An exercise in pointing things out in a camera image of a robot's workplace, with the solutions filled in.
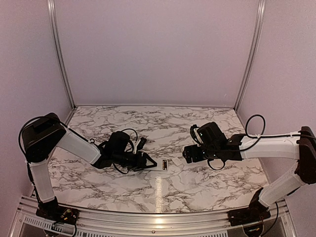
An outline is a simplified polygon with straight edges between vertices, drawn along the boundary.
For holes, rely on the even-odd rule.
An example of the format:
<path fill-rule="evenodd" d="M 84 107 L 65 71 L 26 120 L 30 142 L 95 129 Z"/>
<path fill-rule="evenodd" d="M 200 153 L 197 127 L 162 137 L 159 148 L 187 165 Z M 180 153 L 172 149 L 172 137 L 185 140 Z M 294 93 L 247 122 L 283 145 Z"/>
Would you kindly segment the white remote control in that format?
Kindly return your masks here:
<path fill-rule="evenodd" d="M 168 170 L 168 160 L 166 159 L 155 159 L 157 165 L 150 168 L 152 171 L 167 171 Z"/>

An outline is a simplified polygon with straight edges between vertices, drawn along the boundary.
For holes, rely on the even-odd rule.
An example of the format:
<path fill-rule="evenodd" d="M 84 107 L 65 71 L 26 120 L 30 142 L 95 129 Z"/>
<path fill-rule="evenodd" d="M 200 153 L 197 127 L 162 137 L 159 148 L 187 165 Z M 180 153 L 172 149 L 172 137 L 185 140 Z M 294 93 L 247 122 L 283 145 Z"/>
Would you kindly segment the white battery cover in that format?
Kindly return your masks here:
<path fill-rule="evenodd" d="M 181 162 L 179 159 L 177 159 L 177 158 L 173 158 L 172 161 L 173 161 L 173 163 L 174 163 L 176 166 L 179 166 L 179 165 L 182 164 L 182 162 Z"/>

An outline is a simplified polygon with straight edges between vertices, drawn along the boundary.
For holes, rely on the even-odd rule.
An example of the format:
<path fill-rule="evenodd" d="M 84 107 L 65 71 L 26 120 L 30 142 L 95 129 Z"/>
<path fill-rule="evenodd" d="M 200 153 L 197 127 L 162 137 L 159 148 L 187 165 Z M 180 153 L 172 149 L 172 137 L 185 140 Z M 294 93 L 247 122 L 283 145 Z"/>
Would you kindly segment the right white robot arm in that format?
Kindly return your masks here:
<path fill-rule="evenodd" d="M 201 127 L 193 125 L 190 134 L 196 144 L 186 146 L 183 157 L 187 163 L 219 159 L 242 161 L 252 158 L 287 158 L 295 164 L 270 185 L 260 188 L 253 196 L 244 216 L 255 221 L 274 202 L 305 184 L 316 182 L 316 139 L 308 126 L 282 135 L 234 134 L 227 138 L 217 123 Z"/>

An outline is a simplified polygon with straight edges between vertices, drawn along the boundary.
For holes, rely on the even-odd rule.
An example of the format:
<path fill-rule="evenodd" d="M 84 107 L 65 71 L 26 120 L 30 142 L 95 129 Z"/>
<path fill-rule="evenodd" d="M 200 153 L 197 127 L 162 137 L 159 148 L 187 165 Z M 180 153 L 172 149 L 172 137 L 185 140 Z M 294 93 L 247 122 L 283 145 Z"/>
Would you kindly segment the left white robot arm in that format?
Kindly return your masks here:
<path fill-rule="evenodd" d="M 146 141 L 141 138 L 135 146 L 127 133 L 117 131 L 107 141 L 96 145 L 68 128 L 55 113 L 29 120 L 19 133 L 19 145 L 29 166 L 31 182 L 35 186 L 39 202 L 44 203 L 42 210 L 52 220 L 59 219 L 63 213 L 61 206 L 54 202 L 56 197 L 47 166 L 47 159 L 56 147 L 83 159 L 97 169 L 119 165 L 138 171 L 158 165 L 142 151 Z"/>

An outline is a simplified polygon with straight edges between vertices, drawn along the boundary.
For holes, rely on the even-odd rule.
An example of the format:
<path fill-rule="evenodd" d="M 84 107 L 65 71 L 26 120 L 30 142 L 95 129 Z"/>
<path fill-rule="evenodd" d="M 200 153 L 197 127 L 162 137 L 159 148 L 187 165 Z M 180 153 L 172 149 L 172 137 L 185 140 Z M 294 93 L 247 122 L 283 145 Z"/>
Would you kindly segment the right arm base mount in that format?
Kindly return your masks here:
<path fill-rule="evenodd" d="M 248 207 L 228 211 L 231 226 L 263 221 L 271 217 L 269 208 L 259 202 L 259 194 L 262 190 L 263 188 L 260 188 L 256 191 Z"/>

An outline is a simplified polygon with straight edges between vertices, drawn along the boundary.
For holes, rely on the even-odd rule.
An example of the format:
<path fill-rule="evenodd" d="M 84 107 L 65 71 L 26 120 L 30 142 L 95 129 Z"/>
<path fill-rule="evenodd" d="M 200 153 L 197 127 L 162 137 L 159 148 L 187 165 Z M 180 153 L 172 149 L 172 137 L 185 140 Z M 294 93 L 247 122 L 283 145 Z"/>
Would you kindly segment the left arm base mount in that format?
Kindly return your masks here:
<path fill-rule="evenodd" d="M 42 202 L 38 199 L 36 215 L 55 223 L 75 225 L 77 223 L 79 210 L 71 207 L 60 206 L 57 198 L 49 202 Z"/>

